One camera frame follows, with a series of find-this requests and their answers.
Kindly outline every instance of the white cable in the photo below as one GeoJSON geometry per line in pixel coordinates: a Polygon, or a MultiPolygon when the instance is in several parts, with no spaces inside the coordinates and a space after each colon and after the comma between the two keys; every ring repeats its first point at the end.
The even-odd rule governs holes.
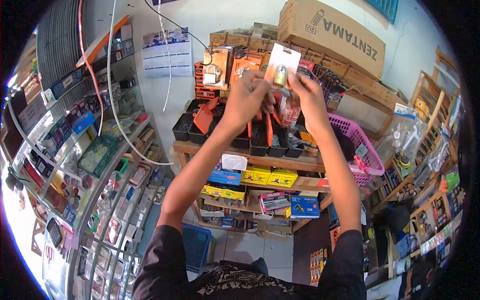
{"type": "Polygon", "coordinates": [[[163,111],[165,111],[165,108],[167,107],[168,96],[170,95],[170,87],[172,85],[172,57],[170,57],[170,49],[168,48],[167,36],[165,34],[165,29],[163,28],[162,16],[160,15],[160,3],[161,0],[158,0],[158,19],[160,20],[160,27],[162,28],[163,39],[165,41],[165,45],[167,46],[168,64],[170,65],[170,79],[168,80],[167,98],[165,99],[165,105],[163,106],[163,111]]]}
{"type": "Polygon", "coordinates": [[[32,143],[32,141],[28,138],[28,136],[25,134],[24,130],[22,129],[22,127],[20,126],[20,124],[18,123],[18,120],[17,120],[17,117],[15,116],[15,113],[13,112],[13,108],[12,108],[12,105],[10,104],[10,101],[11,99],[9,99],[7,101],[7,105],[8,105],[8,108],[10,110],[10,114],[12,115],[12,119],[13,119],[13,122],[15,123],[15,126],[17,127],[18,129],[18,132],[20,133],[20,135],[24,138],[24,140],[27,142],[27,144],[32,147],[33,151],[35,151],[43,160],[45,160],[48,164],[52,165],[54,168],[57,168],[59,169],[60,171],[62,171],[63,173],[67,174],[68,176],[72,177],[72,178],[75,178],[77,179],[78,181],[82,181],[82,179],[80,177],[78,177],[78,175],[75,175],[67,170],[65,170],[64,168],[60,167],[59,165],[57,165],[56,163],[54,163],[53,161],[50,160],[50,158],[46,157],[45,154],[43,154],[40,149],[38,149],[37,147],[35,147],[35,145],[32,143]]]}
{"type": "MultiPolygon", "coordinates": [[[[113,24],[115,22],[115,7],[117,6],[117,0],[113,0],[113,11],[112,11],[112,24],[110,25],[110,37],[108,38],[108,51],[107,51],[107,77],[108,77],[108,94],[110,95],[110,100],[113,101],[113,93],[112,93],[112,81],[111,81],[111,75],[110,75],[110,59],[112,56],[112,37],[113,37],[113,24]]],[[[140,151],[135,148],[135,146],[132,144],[128,136],[125,134],[123,131],[123,128],[120,124],[119,117],[117,116],[117,112],[115,111],[115,105],[112,102],[112,111],[113,111],[113,116],[115,117],[115,121],[117,122],[118,128],[120,129],[121,134],[127,141],[127,143],[134,149],[134,151],[140,155],[141,158],[144,160],[155,164],[159,166],[168,166],[168,165],[173,165],[173,163],[157,163],[156,161],[150,160],[146,158],[140,151]]]]}

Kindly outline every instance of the calculator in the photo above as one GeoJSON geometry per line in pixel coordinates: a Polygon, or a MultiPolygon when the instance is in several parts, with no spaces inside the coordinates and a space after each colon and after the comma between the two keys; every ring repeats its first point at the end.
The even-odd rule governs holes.
{"type": "Polygon", "coordinates": [[[47,224],[47,230],[48,234],[50,235],[50,239],[52,240],[53,246],[55,248],[60,244],[61,242],[61,233],[60,233],[60,227],[55,222],[55,220],[52,218],[47,224]]]}

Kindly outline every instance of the tiled floor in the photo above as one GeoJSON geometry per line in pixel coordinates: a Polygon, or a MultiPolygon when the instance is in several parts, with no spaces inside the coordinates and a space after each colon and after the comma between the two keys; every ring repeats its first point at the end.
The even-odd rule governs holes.
{"type": "MultiPolygon", "coordinates": [[[[198,220],[191,208],[183,217],[183,222],[198,226],[198,220]]],[[[268,274],[288,282],[292,281],[293,237],[288,241],[264,239],[251,233],[239,233],[221,229],[207,228],[215,238],[216,262],[229,260],[249,264],[263,257],[268,274]]],[[[188,279],[194,280],[196,273],[187,272],[188,279]]]]}

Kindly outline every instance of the hand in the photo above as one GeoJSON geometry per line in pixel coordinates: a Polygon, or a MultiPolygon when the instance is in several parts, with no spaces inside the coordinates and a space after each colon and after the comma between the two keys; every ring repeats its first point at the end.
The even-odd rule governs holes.
{"type": "Polygon", "coordinates": [[[288,84],[300,97],[300,107],[305,116],[305,127],[312,133],[329,128],[322,87],[304,74],[288,74],[288,84]]]}
{"type": "Polygon", "coordinates": [[[272,89],[272,79],[264,80],[263,77],[263,72],[249,71],[232,85],[221,120],[224,128],[238,134],[245,130],[247,123],[260,109],[267,92],[272,89]]]}

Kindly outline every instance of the red wire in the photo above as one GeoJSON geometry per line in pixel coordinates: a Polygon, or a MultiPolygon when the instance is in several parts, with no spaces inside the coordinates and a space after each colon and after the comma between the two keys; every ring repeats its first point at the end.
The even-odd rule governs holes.
{"type": "Polygon", "coordinates": [[[85,54],[84,50],[84,42],[82,39],[82,0],[80,0],[80,3],[78,4],[78,35],[80,39],[80,49],[82,50],[82,56],[84,58],[85,64],[87,65],[88,70],[90,71],[90,75],[92,76],[93,79],[93,84],[95,86],[95,91],[96,95],[98,97],[98,100],[100,101],[100,109],[101,109],[101,117],[100,117],[100,128],[98,129],[98,136],[100,136],[100,133],[102,132],[102,125],[103,125],[103,102],[102,102],[102,97],[100,96],[100,91],[98,90],[98,83],[96,82],[96,77],[95,73],[93,72],[92,66],[88,62],[87,55],[85,54]]]}

